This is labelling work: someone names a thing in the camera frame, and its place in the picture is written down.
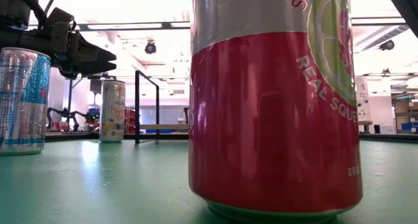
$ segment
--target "cable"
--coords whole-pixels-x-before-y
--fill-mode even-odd
[[[54,0],[50,0],[50,1],[48,2],[47,6],[46,6],[46,8],[45,8],[45,14],[47,14],[47,15],[48,15],[48,11],[50,10],[51,5],[52,5],[52,3],[53,3],[53,2],[54,2]]]

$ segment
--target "table surface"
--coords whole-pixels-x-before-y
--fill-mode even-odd
[[[187,141],[47,143],[0,157],[0,223],[235,223],[189,189]],[[332,224],[416,223],[418,146],[361,142],[364,198]]]

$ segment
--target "ceiling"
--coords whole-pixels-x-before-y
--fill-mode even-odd
[[[45,7],[49,0],[39,0]],[[132,22],[182,22],[190,21],[191,0],[55,0],[52,8],[59,7],[75,16],[79,24],[132,23]],[[353,18],[356,22],[373,23],[385,21],[379,17],[399,17],[390,0],[351,0]],[[353,27],[353,43],[371,43],[381,37],[382,26]],[[112,47],[118,55],[118,69],[111,74],[133,84],[133,65],[140,67],[162,88],[188,89],[190,67],[190,33],[185,30],[83,32],[83,36],[99,46],[107,46],[109,37],[118,40]],[[156,54],[146,54],[149,40],[157,46]],[[418,71],[418,40],[411,31],[392,38],[395,48],[381,51],[373,47],[355,54],[355,73]]]

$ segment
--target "can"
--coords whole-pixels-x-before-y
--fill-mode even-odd
[[[100,113],[101,142],[121,142],[125,124],[125,82],[103,80],[103,103]]]
[[[0,155],[44,149],[51,59],[23,48],[0,54]]]
[[[193,10],[194,193],[249,223],[323,222],[359,203],[349,0],[194,0]]]

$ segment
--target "beverage can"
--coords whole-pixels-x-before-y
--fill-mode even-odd
[[[0,54],[0,155],[44,149],[50,58],[22,48]]]
[[[359,203],[349,0],[194,0],[193,10],[191,189],[244,222],[326,221]]]
[[[100,113],[101,142],[121,142],[125,124],[125,82],[103,80],[103,103]]]

